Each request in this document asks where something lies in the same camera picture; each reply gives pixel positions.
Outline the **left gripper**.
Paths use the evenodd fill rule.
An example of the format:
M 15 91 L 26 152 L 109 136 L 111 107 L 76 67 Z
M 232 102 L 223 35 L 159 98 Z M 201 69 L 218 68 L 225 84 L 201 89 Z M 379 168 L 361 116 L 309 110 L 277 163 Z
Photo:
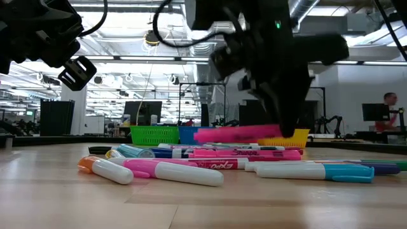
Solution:
M 42 60 L 64 70 L 58 79 L 82 90 L 97 69 L 85 56 L 69 60 L 79 49 L 81 17 L 68 0 L 0 0 L 0 73 L 12 62 Z

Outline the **pink Sharpie highlighter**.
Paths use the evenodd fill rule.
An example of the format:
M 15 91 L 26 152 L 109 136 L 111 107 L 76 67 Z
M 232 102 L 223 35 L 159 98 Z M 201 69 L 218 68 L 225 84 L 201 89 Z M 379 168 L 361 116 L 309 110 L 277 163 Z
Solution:
M 193 135 L 198 143 L 247 143 L 258 139 L 282 137 L 278 125 L 202 128 Z
M 250 161 L 301 160 L 297 150 L 194 149 L 190 158 L 248 158 Z

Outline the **white marker blue cap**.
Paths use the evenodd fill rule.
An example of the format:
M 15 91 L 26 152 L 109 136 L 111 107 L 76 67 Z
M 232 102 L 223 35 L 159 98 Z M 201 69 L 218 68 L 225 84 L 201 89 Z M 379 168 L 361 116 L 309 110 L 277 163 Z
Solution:
M 262 178 L 311 179 L 343 183 L 372 183 L 375 169 L 348 163 L 297 163 L 260 165 L 255 169 Z

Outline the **blue Sharpie highlighter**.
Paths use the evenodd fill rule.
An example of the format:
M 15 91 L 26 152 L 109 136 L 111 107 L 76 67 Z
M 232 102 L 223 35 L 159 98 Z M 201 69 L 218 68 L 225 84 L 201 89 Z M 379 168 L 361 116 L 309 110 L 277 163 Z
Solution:
M 127 158 L 154 158 L 155 153 L 148 148 L 136 148 L 127 144 L 121 144 L 116 149 Z

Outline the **dark blue Expo marker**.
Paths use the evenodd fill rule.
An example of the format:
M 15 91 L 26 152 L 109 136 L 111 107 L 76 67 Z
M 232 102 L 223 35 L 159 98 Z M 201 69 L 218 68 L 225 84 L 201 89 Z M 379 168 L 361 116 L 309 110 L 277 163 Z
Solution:
M 189 154 L 193 153 L 193 149 L 183 148 L 150 148 L 156 158 L 189 158 Z

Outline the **white marker pink cap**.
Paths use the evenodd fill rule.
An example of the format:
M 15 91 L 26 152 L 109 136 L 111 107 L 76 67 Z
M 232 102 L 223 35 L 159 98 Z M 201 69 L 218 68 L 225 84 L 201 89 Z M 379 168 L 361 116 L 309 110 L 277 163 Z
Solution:
M 132 161 L 140 161 L 140 160 L 145 160 L 145 161 L 155 161 L 155 162 L 168 162 L 168 163 L 174 163 L 174 164 L 179 164 L 179 165 L 187 165 L 187 166 L 192 166 L 192 167 L 198 167 L 198 164 L 195 162 L 189 162 L 187 160 L 181 160 L 181 159 L 172 159 L 172 158 L 109 158 L 108 161 L 113 162 L 118 165 L 123 165 L 125 161 L 127 160 L 132 160 Z
M 158 160 L 125 160 L 123 166 L 137 177 L 153 177 L 182 183 L 221 186 L 224 176 L 217 170 Z

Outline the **purple fine-tip marker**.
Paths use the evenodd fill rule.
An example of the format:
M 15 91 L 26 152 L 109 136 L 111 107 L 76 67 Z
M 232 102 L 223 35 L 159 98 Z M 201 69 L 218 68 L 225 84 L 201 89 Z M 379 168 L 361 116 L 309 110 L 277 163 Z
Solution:
M 376 176 L 396 175 L 401 169 L 395 163 L 350 162 L 374 168 Z

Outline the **green fine-tip marker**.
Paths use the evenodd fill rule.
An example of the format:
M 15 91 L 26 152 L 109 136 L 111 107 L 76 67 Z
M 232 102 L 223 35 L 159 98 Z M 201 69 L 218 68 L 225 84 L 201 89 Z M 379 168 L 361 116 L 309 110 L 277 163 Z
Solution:
M 393 163 L 401 171 L 407 171 L 407 160 L 331 160 L 331 162 Z

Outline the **black partition panel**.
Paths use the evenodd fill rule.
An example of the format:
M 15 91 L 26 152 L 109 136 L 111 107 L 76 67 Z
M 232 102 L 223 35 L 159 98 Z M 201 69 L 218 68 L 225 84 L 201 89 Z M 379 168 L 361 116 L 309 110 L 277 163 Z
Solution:
M 74 101 L 41 101 L 40 136 L 71 134 Z

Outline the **yellow plastic basket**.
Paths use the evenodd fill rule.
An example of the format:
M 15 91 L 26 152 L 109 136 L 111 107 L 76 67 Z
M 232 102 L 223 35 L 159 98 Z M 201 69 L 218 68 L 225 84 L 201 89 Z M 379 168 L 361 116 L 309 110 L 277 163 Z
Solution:
M 296 129 L 292 137 L 266 138 L 258 140 L 260 146 L 283 146 L 304 148 L 308 140 L 309 129 Z

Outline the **long ceiling light strip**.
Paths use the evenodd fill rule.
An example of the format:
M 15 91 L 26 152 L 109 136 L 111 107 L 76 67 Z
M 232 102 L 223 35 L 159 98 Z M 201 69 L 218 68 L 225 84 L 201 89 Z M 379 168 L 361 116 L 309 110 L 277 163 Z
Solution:
M 140 60 L 140 61 L 185 61 L 185 62 L 207 62 L 207 57 L 161 57 L 161 56 L 108 56 L 89 55 L 90 60 Z

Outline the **dark desk monitor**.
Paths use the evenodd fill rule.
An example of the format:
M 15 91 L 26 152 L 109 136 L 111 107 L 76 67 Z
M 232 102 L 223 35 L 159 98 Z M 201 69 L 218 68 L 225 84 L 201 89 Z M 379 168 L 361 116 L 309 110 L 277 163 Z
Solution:
M 131 125 L 150 126 L 150 116 L 157 115 L 160 123 L 162 101 L 126 101 L 123 114 L 131 115 Z

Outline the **green plastic basket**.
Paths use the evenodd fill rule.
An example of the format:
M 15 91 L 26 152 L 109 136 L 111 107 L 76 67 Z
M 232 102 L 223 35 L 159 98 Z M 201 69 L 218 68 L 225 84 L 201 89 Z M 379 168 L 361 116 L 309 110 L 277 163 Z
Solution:
M 177 144 L 179 141 L 178 127 L 166 126 L 130 126 L 134 145 L 158 146 L 160 143 Z

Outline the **dark desk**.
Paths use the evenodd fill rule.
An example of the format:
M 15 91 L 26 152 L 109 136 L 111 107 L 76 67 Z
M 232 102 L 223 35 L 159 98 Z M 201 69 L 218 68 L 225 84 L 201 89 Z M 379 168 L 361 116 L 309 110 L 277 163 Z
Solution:
M 357 139 L 362 139 L 365 141 L 378 142 L 383 144 L 406 144 L 407 141 L 407 131 L 385 131 L 385 132 L 374 132 L 374 131 L 358 131 L 355 133 Z

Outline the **black metal rig frame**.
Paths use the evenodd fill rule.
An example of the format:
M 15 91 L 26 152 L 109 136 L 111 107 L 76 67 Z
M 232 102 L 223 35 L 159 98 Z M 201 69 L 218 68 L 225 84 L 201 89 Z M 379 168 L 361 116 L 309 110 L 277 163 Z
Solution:
M 326 88 L 325 87 L 310 87 L 310 89 L 316 89 L 316 90 L 321 90 L 322 91 L 322 110 L 323 110 L 323 118 L 327 118 L 326 116 Z M 324 128 L 324 134 L 327 134 L 327 125 L 325 122 L 322 123 L 323 128 Z

